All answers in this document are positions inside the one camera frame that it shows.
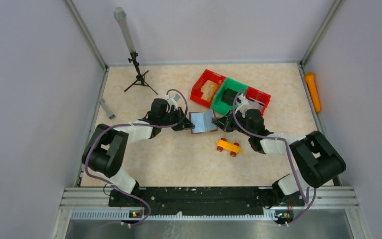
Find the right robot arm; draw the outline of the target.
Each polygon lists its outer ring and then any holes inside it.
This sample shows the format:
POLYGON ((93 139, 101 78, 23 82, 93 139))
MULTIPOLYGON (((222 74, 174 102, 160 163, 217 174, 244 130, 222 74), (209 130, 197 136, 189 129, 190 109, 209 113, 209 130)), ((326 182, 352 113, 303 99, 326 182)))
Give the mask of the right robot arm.
POLYGON ((345 161, 321 132, 313 131, 306 136, 274 134, 266 129, 258 109, 244 113, 230 110, 212 122, 224 132, 246 135, 257 153, 290 157, 292 173, 272 185, 272 200, 278 205, 285 205, 296 192, 306 198, 308 188, 319 188, 346 170, 345 161))

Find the brown leather card holder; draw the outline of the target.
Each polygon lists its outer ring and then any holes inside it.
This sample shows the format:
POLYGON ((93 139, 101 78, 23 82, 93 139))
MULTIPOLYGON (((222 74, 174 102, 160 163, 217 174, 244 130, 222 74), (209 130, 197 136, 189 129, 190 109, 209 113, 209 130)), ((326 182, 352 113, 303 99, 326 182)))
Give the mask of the brown leather card holder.
POLYGON ((194 128, 191 129, 191 134, 218 131, 218 127, 212 122, 215 118, 214 109, 208 109, 203 112, 189 112, 190 122, 194 125, 194 128))

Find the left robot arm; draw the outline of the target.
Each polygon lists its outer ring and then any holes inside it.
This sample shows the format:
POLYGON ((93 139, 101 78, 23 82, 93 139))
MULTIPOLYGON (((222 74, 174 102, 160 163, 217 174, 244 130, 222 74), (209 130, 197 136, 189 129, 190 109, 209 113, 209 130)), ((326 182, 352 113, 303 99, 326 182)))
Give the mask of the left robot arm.
POLYGON ((122 190, 121 200, 133 206, 138 203, 140 193, 135 189, 138 187, 136 180, 122 167, 126 147, 141 140, 153 139, 163 128, 182 131, 194 129, 195 126, 175 100, 156 98, 146 115, 134 123, 114 128, 98 125, 83 152, 82 164, 122 190))

